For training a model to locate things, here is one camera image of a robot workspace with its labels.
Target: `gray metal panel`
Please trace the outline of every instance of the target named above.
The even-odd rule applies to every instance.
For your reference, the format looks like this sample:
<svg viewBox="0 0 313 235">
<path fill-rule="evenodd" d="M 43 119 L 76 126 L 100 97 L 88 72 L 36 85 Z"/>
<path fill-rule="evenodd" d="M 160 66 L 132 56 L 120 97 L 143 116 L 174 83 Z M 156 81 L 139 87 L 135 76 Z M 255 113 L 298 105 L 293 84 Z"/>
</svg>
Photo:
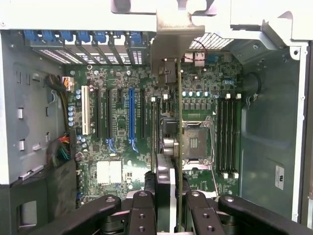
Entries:
<svg viewBox="0 0 313 235">
<path fill-rule="evenodd" d="M 62 75 L 62 70 L 58 64 L 26 48 L 19 33 L 2 32 L 1 37 L 3 72 L 0 82 L 4 84 L 6 117 L 6 120 L 1 117 L 1 121 L 6 123 L 6 130 L 1 129 L 0 135 L 3 143 L 7 142 L 8 151 L 4 152 L 0 164 L 8 168 L 9 177 L 1 175 L 0 183 L 9 184 L 36 166 L 44 165 L 46 134 L 55 139 L 64 130 L 60 101 L 49 104 L 53 100 L 51 89 L 44 85 L 48 73 Z M 18 108 L 23 108 L 23 119 L 18 119 Z M 25 139 L 24 151 L 19 149 L 22 139 Z M 32 146 L 38 143 L 41 149 L 33 151 Z"/>
<path fill-rule="evenodd" d="M 299 84 L 304 81 L 299 80 L 300 63 L 290 58 L 289 48 L 264 59 L 261 70 L 255 61 L 244 66 L 245 74 L 259 74 L 262 89 L 257 100 L 242 110 L 241 196 L 294 219 L 294 177 L 300 171 L 296 137 L 303 118 L 298 115 Z M 276 166 L 285 170 L 283 190 L 275 186 Z"/>
</svg>

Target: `green circuit board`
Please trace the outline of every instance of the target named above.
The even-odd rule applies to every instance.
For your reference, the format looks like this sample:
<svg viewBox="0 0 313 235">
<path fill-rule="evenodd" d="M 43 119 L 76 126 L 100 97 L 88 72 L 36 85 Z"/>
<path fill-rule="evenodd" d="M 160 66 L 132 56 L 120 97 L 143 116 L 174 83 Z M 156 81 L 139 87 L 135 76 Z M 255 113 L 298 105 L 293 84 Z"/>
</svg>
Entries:
<svg viewBox="0 0 313 235">
<path fill-rule="evenodd" d="M 226 93 L 235 94 L 240 86 L 240 63 L 235 59 L 225 62 L 220 57 L 217 62 L 205 65 L 204 69 L 188 63 L 182 64 L 182 69 L 183 91 L 186 92 L 183 119 L 205 120 L 210 116 L 216 126 L 217 98 Z M 144 174 L 151 170 L 151 101 L 153 98 L 162 100 L 164 94 L 169 94 L 169 87 L 159 87 L 150 67 L 144 66 L 103 65 L 90 68 L 70 65 L 66 66 L 66 75 L 74 79 L 74 89 L 68 93 L 68 105 L 74 108 L 74 125 L 71 128 L 75 128 L 78 135 L 75 159 L 81 203 L 105 194 L 124 199 L 129 191 L 143 189 Z M 86 85 L 90 90 L 91 131 L 89 135 L 82 135 L 80 90 Z M 138 152 L 134 151 L 129 141 L 129 88 L 134 88 L 135 94 L 134 131 Z M 109 120 L 106 116 L 108 96 Z M 108 128 L 112 142 L 106 135 Z M 190 170 L 186 173 L 192 189 L 214 190 L 210 171 Z M 238 179 L 223 179 L 216 173 L 216 180 L 220 194 L 230 191 L 238 194 Z"/>
</svg>

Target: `black cable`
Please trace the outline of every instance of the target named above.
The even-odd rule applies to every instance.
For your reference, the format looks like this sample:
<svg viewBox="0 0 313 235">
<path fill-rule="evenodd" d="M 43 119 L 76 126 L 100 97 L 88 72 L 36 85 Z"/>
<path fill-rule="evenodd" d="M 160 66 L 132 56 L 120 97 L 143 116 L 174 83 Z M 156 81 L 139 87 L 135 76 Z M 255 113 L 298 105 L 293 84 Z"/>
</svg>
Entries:
<svg viewBox="0 0 313 235">
<path fill-rule="evenodd" d="M 204 59 L 196 60 L 194 58 L 189 58 L 189 57 L 186 57 L 186 56 L 184 56 L 183 58 L 188 59 L 188 60 L 192 60 L 192 61 L 204 61 L 204 60 L 206 60 L 207 49 L 205 48 L 205 45 L 202 42 L 200 42 L 199 40 L 196 40 L 196 39 L 194 39 L 193 42 L 199 43 L 203 47 L 203 49 L 205 50 Z"/>
</svg>

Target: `wire bundle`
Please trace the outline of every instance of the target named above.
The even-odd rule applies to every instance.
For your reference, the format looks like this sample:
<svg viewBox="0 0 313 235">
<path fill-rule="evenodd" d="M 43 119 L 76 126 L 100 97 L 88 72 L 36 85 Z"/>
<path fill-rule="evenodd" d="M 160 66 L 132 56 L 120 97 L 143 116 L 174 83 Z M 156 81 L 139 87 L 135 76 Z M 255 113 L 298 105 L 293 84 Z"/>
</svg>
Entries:
<svg viewBox="0 0 313 235">
<path fill-rule="evenodd" d="M 49 74 L 45 77 L 45 83 L 53 90 L 55 90 L 58 94 L 58 97 L 61 99 L 62 109 L 64 114 L 64 124 L 65 129 L 68 129 L 67 123 L 67 92 L 66 86 L 61 82 L 61 78 L 59 76 L 55 76 L 53 74 Z"/>
<path fill-rule="evenodd" d="M 69 157 L 69 137 L 67 135 L 59 138 L 60 141 L 60 152 L 65 160 L 70 160 Z"/>
<path fill-rule="evenodd" d="M 46 151 L 47 163 L 54 167 L 71 159 L 69 154 L 69 136 L 68 134 L 52 141 Z"/>
</svg>

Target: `white pci slot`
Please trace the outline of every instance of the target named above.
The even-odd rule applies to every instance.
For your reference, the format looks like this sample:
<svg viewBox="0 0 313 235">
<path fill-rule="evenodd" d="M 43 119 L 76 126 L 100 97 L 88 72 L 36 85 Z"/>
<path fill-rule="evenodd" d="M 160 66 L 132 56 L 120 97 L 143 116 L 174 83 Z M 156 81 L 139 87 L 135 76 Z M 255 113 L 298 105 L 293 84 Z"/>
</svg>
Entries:
<svg viewBox="0 0 313 235">
<path fill-rule="evenodd" d="M 90 134 L 89 87 L 82 86 L 82 128 L 83 135 Z"/>
</svg>

